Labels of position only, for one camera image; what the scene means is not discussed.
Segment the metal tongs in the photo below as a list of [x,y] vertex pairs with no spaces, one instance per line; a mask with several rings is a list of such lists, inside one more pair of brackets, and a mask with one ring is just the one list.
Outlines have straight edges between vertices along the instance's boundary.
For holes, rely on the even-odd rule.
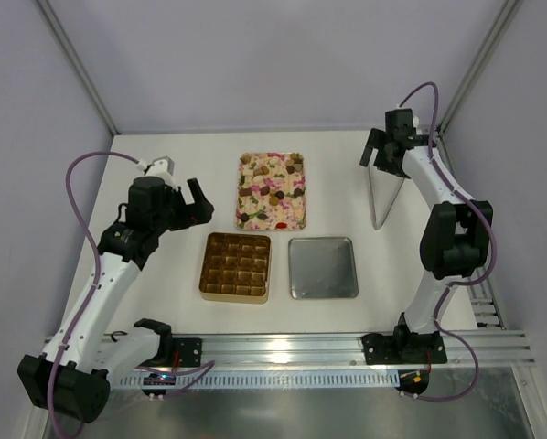
[[375,166],[368,168],[370,218],[373,229],[380,230],[386,222],[403,183],[402,177],[380,171]]

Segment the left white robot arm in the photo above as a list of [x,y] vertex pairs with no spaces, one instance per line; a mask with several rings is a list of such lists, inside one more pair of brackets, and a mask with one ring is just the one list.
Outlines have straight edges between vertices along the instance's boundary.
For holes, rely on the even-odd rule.
[[170,231],[207,224],[214,208],[199,182],[187,182],[192,203],[160,177],[138,177],[128,190],[125,217],[106,229],[95,264],[70,314],[36,356],[25,355],[17,375],[31,402],[79,422],[92,423],[112,387],[137,366],[161,366],[174,357],[170,325],[149,318],[111,348],[101,341],[127,290]]

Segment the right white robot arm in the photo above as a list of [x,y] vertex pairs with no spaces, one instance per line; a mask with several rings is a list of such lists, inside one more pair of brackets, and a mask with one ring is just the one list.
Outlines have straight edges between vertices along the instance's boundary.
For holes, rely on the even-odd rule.
[[370,130],[359,163],[411,180],[430,209],[419,246],[424,274],[414,299],[391,334],[362,338],[365,360],[369,365],[444,364],[439,317],[453,291],[488,260],[493,208],[457,184],[410,109],[386,112],[384,129]]

